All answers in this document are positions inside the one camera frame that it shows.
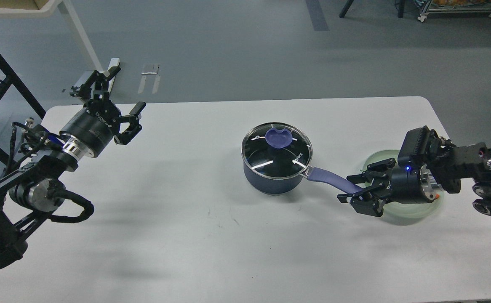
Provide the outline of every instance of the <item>pot handle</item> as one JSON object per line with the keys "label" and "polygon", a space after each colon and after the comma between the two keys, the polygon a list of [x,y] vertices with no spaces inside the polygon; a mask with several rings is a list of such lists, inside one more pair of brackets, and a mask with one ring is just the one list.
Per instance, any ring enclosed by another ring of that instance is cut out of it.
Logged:
{"label": "pot handle", "polygon": [[356,184],[353,184],[349,180],[346,180],[345,178],[332,173],[331,171],[327,171],[318,167],[309,167],[309,169],[307,169],[307,174],[305,175],[305,177],[309,181],[330,184],[338,190],[342,190],[346,194],[353,194],[363,189]]}

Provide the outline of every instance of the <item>lid handle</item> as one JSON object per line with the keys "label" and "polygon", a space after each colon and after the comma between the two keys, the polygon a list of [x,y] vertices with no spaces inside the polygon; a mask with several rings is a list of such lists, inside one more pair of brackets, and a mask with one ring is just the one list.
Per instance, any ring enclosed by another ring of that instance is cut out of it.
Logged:
{"label": "lid handle", "polygon": [[292,143],[292,134],[286,128],[277,129],[272,127],[268,129],[265,135],[266,143],[273,148],[281,149]]}

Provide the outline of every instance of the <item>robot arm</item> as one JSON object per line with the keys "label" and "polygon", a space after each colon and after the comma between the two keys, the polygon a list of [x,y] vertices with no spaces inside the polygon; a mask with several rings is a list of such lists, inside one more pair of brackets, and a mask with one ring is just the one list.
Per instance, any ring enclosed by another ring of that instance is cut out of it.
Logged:
{"label": "robot arm", "polygon": [[424,126],[407,132],[397,161],[372,163],[361,174],[347,176],[354,184],[370,185],[338,199],[358,213],[380,217],[390,202],[432,203],[439,191],[457,194],[462,178],[474,179],[472,189],[482,199],[473,206],[491,216],[491,148],[484,143],[456,146]]}
{"label": "robot arm", "polygon": [[[84,106],[62,128],[59,136],[40,125],[31,128],[14,123],[12,138],[15,138],[15,127],[24,129],[26,143],[22,144],[22,150],[26,154],[17,163],[9,161],[5,176],[0,179],[0,269],[22,258],[28,247],[26,239],[47,219],[77,223],[93,214],[92,203],[66,190],[58,178],[65,171],[75,171],[82,157],[97,157],[112,138],[117,144],[128,144],[140,132],[140,112],[146,104],[139,102],[129,115],[122,116],[109,99],[109,80],[119,70],[117,67],[107,75],[90,72],[82,84],[72,87],[70,94],[81,98]],[[122,133],[121,123],[129,123]],[[31,161],[20,167],[28,157],[32,158]],[[7,192],[13,201],[32,213],[12,223],[3,211]],[[81,214],[77,217],[53,215],[67,199],[83,208]]]}

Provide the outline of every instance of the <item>glass lid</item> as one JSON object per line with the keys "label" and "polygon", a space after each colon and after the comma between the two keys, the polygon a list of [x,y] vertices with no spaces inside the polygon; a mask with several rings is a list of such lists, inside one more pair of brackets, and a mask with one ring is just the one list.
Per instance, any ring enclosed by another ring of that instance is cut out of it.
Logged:
{"label": "glass lid", "polygon": [[307,168],[313,152],[307,136],[294,126],[271,122],[253,128],[242,141],[246,165],[269,178],[290,178]]}

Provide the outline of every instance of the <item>blue saucepan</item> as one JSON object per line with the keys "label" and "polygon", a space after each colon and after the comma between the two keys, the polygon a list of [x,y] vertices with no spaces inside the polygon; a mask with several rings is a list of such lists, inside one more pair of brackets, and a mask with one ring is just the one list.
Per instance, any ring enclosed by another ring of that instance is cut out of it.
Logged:
{"label": "blue saucepan", "polygon": [[266,194],[292,190],[302,178],[324,182],[353,194],[362,188],[330,171],[309,166],[311,142],[294,126],[279,122],[259,125],[242,141],[244,174],[249,183]]}

